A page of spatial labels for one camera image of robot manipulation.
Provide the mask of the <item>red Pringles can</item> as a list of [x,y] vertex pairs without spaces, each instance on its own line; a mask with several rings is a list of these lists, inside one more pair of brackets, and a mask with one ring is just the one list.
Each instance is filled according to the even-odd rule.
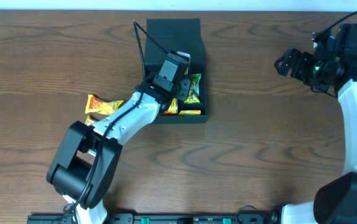
[[175,105],[171,104],[170,107],[163,113],[163,115],[174,115],[176,114]]

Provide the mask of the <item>yellow chocolate cake packet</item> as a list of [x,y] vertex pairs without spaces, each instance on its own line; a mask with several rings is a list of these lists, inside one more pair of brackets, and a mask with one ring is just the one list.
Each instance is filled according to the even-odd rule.
[[189,79],[189,68],[187,67],[184,72],[184,80],[180,82],[179,92],[177,94],[178,98],[173,98],[169,108],[163,113],[164,115],[177,115],[178,114],[178,101],[184,101],[188,97],[190,79]]

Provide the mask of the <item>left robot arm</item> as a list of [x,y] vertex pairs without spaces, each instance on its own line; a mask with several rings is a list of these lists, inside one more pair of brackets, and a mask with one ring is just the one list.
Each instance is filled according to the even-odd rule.
[[91,125],[76,121],[67,130],[52,161],[47,181],[68,204],[72,223],[104,223],[103,198],[111,185],[122,147],[152,123],[173,99],[186,100],[191,56],[170,52],[161,70],[148,75],[130,100],[110,116]]

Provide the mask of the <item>yellow Apollo cake packet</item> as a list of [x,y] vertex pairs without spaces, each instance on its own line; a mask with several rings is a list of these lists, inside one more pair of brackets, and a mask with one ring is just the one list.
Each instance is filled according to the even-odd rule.
[[97,120],[92,115],[88,115],[84,123],[87,126],[90,126],[91,124],[93,124],[95,122],[97,122]]

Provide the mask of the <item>green snack packet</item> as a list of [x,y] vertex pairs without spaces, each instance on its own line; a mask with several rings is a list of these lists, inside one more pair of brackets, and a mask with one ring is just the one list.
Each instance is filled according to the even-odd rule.
[[185,104],[198,104],[199,99],[199,82],[202,75],[200,73],[191,75],[191,86],[187,99],[184,101]]

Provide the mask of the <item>yellow peanut butter packet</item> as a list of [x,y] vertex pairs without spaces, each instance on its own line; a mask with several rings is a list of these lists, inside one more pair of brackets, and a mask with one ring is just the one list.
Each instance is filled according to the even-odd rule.
[[119,109],[123,104],[123,100],[103,101],[95,95],[88,95],[85,113],[98,113],[103,115],[111,115]]

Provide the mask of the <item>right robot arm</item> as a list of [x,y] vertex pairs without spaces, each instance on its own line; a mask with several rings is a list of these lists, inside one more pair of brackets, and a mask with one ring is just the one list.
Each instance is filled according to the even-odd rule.
[[321,187],[311,202],[283,205],[269,223],[357,223],[357,24],[342,24],[336,37],[326,29],[313,34],[314,52],[288,49],[274,63],[312,92],[327,94],[341,106],[345,163],[341,177]]

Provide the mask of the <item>orange-yellow biscuit packet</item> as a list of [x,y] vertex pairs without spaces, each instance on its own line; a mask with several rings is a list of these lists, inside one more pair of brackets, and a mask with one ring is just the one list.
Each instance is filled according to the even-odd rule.
[[194,116],[194,115],[200,115],[201,110],[181,110],[179,112],[179,116]]

